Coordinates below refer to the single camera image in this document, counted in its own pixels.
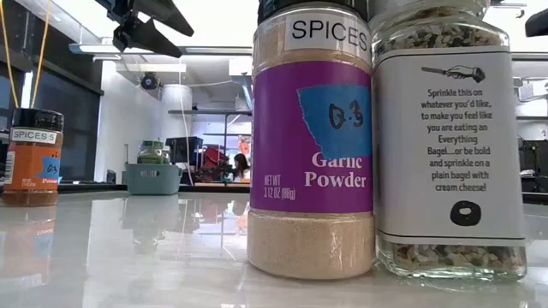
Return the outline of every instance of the purple label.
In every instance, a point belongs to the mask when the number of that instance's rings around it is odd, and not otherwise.
[[[269,68],[255,79],[251,206],[372,210],[371,78],[339,62]]]

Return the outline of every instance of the white countertop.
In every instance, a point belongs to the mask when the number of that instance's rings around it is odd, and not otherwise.
[[[526,205],[518,282],[404,279],[378,266],[332,282],[246,262],[248,195],[62,195],[56,208],[0,208],[0,307],[548,307],[548,207]]]

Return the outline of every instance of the person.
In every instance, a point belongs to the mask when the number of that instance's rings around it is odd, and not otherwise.
[[[240,153],[234,157],[234,162],[234,182],[244,182],[245,180],[249,181],[251,170],[249,168],[249,164],[247,163],[246,156]]]

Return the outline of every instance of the plastic container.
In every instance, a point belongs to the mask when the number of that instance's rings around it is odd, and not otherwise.
[[[62,114],[14,110],[2,201],[11,206],[57,203],[63,145]]]
[[[163,148],[164,143],[161,141],[143,141],[139,147],[139,156],[137,157],[137,163],[166,163]]]
[[[371,1],[379,258],[398,275],[526,274],[507,34],[484,0]]]
[[[128,164],[128,191],[133,195],[171,195],[179,191],[182,169],[156,163]]]
[[[271,274],[327,280],[372,267],[366,15],[366,2],[260,2],[247,251]]]

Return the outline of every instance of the orange spice jar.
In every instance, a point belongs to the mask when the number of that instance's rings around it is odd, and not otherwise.
[[[64,116],[55,111],[14,111],[2,193],[5,205],[57,203],[63,126]]]

